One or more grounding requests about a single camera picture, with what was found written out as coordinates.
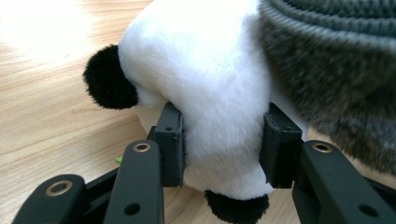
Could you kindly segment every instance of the wood grain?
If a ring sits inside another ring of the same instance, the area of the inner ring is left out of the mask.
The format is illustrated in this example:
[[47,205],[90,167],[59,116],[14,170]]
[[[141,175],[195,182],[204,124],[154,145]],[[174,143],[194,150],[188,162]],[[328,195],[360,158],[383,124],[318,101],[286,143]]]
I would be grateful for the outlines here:
[[[149,2],[0,2],[0,223],[10,223],[48,178],[76,174],[89,182],[115,168],[129,143],[146,137],[133,109],[95,105],[81,74],[89,57],[117,44]],[[222,223],[201,192],[164,192],[166,223]],[[260,223],[299,223],[289,190],[277,190],[270,203]]]

